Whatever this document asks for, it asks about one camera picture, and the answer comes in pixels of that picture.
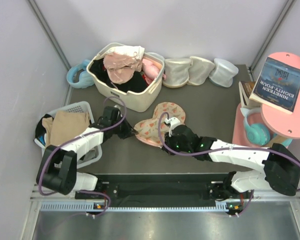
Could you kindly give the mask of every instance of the black cloth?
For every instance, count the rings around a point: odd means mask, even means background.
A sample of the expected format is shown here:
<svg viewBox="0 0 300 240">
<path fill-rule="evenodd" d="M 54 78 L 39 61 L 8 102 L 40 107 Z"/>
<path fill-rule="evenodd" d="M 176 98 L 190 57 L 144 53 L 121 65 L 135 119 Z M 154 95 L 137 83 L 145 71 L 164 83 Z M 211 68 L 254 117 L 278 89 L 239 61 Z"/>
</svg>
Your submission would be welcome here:
<svg viewBox="0 0 300 240">
<path fill-rule="evenodd" d="M 105 83 L 109 88 L 115 89 L 115 86 L 118 90 L 126 93 L 128 91 L 134 93 L 142 93 L 148 87 L 146 81 L 143 79 L 140 72 L 135 71 L 132 78 L 123 83 L 116 84 L 111 82 L 108 72 L 104 66 L 104 59 L 93 60 L 93 64 L 90 67 L 90 72 L 93 73 L 101 82 Z"/>
<path fill-rule="evenodd" d="M 47 119 L 47 118 L 52 118 L 54 119 L 51 115 L 49 114 L 45 114 L 41 119 L 40 121 L 38 122 L 38 124 L 36 125 L 36 128 L 35 128 L 35 132 L 34 132 L 34 137 L 37 139 L 39 138 L 40 136 L 44 136 L 45 133 L 47 132 L 45 127 L 42 126 L 42 119 Z"/>
</svg>

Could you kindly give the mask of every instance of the white mesh basket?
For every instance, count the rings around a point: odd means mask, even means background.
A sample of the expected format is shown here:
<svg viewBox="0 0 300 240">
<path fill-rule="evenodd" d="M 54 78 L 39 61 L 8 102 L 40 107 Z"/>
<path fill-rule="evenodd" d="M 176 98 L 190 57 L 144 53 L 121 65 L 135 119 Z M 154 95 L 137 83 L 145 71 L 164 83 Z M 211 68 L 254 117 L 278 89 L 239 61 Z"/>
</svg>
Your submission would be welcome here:
<svg viewBox="0 0 300 240">
<path fill-rule="evenodd" d="M 86 113 L 86 112 L 88 112 L 90 115 L 91 123 L 93 124 L 95 122 L 94 116 L 92 115 L 92 112 L 91 112 L 90 105 L 86 101 L 72 103 L 70 105 L 63 106 L 63 107 L 60 107 L 53 111 L 50 111 L 47 114 L 51 115 L 52 117 L 55 117 L 58 111 L 65 111 L 65 112 L 69 112 L 69 113 Z M 102 149 L 101 149 L 101 146 L 99 145 L 94 148 L 93 152 L 89 151 L 85 155 L 83 160 L 81 160 L 81 159 L 78 160 L 76 168 L 80 169 L 80 168 L 83 168 L 90 164 L 93 164 L 93 163 L 99 161 L 101 156 L 102 156 Z"/>
</svg>

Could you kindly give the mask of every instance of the blue headphones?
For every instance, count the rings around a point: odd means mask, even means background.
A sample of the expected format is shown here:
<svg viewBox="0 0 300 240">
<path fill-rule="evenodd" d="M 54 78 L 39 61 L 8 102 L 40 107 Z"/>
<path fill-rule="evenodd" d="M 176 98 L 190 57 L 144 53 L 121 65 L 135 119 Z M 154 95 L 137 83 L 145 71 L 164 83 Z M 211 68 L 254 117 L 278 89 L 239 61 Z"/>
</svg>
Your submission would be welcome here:
<svg viewBox="0 0 300 240">
<path fill-rule="evenodd" d="M 253 108 L 244 113 L 245 110 L 247 109 L 244 109 L 241 112 L 244 115 L 243 126 L 245 129 L 246 137 L 248 138 L 249 142 L 260 146 L 267 144 L 271 140 L 270 132 L 268 128 L 262 123 L 254 123 L 252 125 L 249 125 L 248 123 L 248 116 L 250 116 L 251 114 L 260 113 L 261 112 L 260 107 Z M 289 138 L 285 140 L 282 143 L 282 145 L 288 147 L 291 144 L 291 142 L 292 139 Z"/>
<path fill-rule="evenodd" d="M 68 81 L 71 87 L 75 89 L 84 89 L 95 84 L 94 78 L 86 71 L 87 66 L 89 65 L 90 62 L 91 62 L 90 60 L 86 59 L 81 64 L 72 67 L 68 71 L 66 75 L 66 80 Z M 80 70 L 84 70 L 84 71 L 80 73 L 79 81 L 74 82 L 75 75 Z"/>
</svg>

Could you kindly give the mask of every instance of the basket handle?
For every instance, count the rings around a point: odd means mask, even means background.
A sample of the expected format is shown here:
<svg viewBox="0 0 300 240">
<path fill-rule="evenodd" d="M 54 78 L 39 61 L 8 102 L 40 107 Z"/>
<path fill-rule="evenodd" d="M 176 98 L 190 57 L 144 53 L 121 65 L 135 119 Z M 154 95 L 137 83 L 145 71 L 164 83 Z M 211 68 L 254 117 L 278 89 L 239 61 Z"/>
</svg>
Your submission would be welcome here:
<svg viewBox="0 0 300 240">
<path fill-rule="evenodd" d="M 149 94 L 152 94 L 159 84 L 161 84 L 161 81 L 156 81 L 156 83 L 153 84 L 152 88 L 149 90 Z"/>
</svg>

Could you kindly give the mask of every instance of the gray wall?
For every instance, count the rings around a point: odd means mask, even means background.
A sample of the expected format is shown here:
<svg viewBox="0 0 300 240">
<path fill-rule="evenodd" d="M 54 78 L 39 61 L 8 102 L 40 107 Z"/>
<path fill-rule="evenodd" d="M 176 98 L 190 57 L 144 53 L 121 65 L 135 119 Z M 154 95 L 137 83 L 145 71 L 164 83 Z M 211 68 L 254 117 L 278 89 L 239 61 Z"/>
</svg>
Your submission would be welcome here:
<svg viewBox="0 0 300 240">
<path fill-rule="evenodd" d="M 250 65 L 284 0 L 36 0 L 71 65 L 111 42 Z"/>
<path fill-rule="evenodd" d="M 0 240 L 21 235 L 41 151 L 35 127 L 63 104 L 66 69 L 25 0 L 0 0 Z"/>
<path fill-rule="evenodd" d="M 255 78 L 258 77 L 267 56 L 275 52 L 290 52 L 300 56 L 300 0 L 296 1 L 271 45 L 262 56 L 254 72 Z M 294 140 L 289 150 L 300 159 L 300 139 Z"/>
</svg>

